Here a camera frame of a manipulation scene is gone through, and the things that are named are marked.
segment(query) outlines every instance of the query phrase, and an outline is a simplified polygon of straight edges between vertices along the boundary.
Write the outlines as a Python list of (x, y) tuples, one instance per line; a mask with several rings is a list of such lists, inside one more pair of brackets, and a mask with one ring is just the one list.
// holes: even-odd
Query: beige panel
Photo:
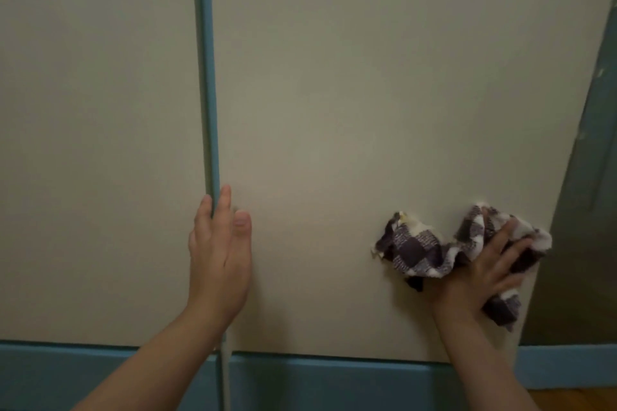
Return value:
[[(232, 347), (444, 360), (369, 247), (479, 199), (549, 227), (609, 4), (213, 0), (221, 179), (255, 225)], [(512, 354), (520, 328), (492, 334)]]
[(0, 338), (139, 345), (204, 193), (194, 0), (0, 0)]

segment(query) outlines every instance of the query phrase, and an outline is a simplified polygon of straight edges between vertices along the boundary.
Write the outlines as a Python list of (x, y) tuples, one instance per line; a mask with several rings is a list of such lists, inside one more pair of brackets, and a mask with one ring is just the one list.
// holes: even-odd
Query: fingernail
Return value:
[(244, 226), (247, 222), (249, 222), (249, 214), (245, 211), (236, 211), (233, 218), (234, 225)]

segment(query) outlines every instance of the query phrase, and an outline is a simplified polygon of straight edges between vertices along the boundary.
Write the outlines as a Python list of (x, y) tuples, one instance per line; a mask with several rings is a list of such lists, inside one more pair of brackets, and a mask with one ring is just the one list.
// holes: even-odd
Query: cloth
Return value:
[[(486, 223), (482, 208), (487, 209)], [(453, 269), (473, 262), (484, 245), (512, 218), (492, 206), (479, 203), (467, 213), (452, 241), (445, 242), (432, 227), (397, 212), (388, 221), (384, 235), (375, 244), (373, 253), (405, 276), (405, 281), (421, 292), (424, 278), (442, 278)], [(535, 235), (534, 243), (521, 253), (511, 267), (512, 273), (522, 273), (538, 262), (552, 245), (551, 235), (518, 219), (518, 225), (505, 249), (515, 241)], [(509, 290), (491, 297), (483, 306), (484, 313), (501, 327), (512, 330), (518, 319), (521, 301), (518, 290)]]

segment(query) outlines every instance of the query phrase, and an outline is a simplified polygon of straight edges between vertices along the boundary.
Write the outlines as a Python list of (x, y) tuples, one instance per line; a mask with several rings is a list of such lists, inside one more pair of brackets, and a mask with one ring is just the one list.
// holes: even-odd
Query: hand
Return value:
[(221, 335), (246, 302), (251, 281), (251, 216), (231, 211), (231, 187), (223, 186), (212, 213), (206, 195), (189, 235), (191, 276), (186, 310)]
[(429, 302), (438, 325), (477, 321), (491, 296), (521, 285), (524, 274), (511, 274), (510, 267), (533, 239), (521, 239), (501, 255), (516, 224), (516, 219), (506, 222), (470, 265), (457, 268), (429, 287)]

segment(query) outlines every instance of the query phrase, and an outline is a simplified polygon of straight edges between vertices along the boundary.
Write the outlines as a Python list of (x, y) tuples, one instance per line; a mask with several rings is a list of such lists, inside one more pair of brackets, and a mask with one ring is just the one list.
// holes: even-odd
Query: forearm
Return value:
[(220, 326), (184, 311), (141, 347), (75, 411), (173, 410), (220, 339)]
[(439, 334), (472, 411), (538, 411), (503, 357), (473, 319), (435, 315)]

